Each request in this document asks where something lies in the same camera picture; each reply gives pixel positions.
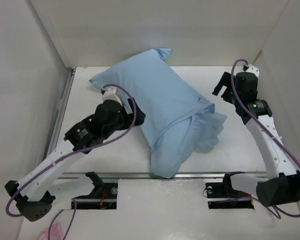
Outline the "light blue pillowcase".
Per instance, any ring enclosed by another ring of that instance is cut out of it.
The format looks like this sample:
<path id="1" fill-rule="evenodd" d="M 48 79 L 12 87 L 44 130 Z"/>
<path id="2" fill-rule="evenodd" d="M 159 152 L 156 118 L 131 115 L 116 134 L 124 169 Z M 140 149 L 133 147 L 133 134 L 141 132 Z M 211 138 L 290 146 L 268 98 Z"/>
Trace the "light blue pillowcase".
<path id="1" fill-rule="evenodd" d="M 124 103 L 134 98 L 145 114 L 140 128 L 151 149 L 150 171 L 166 179 L 195 150 L 214 147 L 226 120 L 212 102 L 167 65 L 170 54 L 169 48 L 152 48 L 90 79 L 98 88 L 118 85 Z"/>

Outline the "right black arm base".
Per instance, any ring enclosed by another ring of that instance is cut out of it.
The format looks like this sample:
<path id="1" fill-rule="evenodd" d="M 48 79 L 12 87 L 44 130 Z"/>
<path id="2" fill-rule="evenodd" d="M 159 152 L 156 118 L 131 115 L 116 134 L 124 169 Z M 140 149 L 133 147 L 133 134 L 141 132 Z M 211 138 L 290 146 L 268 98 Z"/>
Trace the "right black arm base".
<path id="1" fill-rule="evenodd" d="M 254 202 L 246 192 L 232 187 L 231 177 L 243 172 L 226 173 L 221 182 L 207 182 L 202 195 L 208 199 L 210 210 L 222 209 L 255 209 Z"/>

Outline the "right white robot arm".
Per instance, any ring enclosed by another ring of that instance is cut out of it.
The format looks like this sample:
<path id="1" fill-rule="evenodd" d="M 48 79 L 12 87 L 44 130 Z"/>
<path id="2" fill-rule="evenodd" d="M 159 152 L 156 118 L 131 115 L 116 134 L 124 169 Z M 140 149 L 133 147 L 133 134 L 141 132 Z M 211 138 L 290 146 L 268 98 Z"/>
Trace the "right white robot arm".
<path id="1" fill-rule="evenodd" d="M 231 80 L 231 74 L 224 72 L 213 95 L 218 95 L 223 87 L 225 91 L 221 98 L 235 106 L 235 112 L 255 140 L 267 172 L 267 180 L 239 171 L 227 173 L 221 185 L 223 194 L 233 197 L 244 192 L 256 196 L 265 207 L 298 202 L 300 170 L 275 143 L 280 137 L 272 111 L 265 100 L 257 98 L 258 75 L 243 71 Z"/>

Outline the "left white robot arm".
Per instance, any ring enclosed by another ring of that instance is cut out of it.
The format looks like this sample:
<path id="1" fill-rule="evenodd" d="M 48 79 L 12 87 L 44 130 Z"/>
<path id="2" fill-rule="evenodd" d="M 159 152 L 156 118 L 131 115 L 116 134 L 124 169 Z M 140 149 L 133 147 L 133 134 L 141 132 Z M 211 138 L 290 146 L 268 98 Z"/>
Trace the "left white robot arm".
<path id="1" fill-rule="evenodd" d="M 30 222 L 43 218 L 54 205 L 65 199 L 95 199 L 102 195 L 104 182 L 94 171 L 82 177 L 55 185 L 54 182 L 72 164 L 88 155 L 93 149 L 115 142 L 108 138 L 116 131 L 125 136 L 146 118 L 133 98 L 128 99 L 132 109 L 127 113 L 119 100 L 104 100 L 94 114 L 69 129 L 57 148 L 32 172 L 20 180 L 8 181 L 4 188 L 10 200 L 5 211 L 10 217 L 25 217 Z"/>

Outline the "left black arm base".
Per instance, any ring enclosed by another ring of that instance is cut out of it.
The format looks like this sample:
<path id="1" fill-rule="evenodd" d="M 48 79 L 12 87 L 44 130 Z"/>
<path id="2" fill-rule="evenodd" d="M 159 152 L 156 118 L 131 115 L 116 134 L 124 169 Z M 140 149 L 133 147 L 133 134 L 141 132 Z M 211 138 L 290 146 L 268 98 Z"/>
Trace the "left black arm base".
<path id="1" fill-rule="evenodd" d="M 118 181 L 104 182 L 95 172 L 85 174 L 92 180 L 93 189 L 89 194 L 74 198 L 78 210 L 116 210 L 118 197 Z"/>

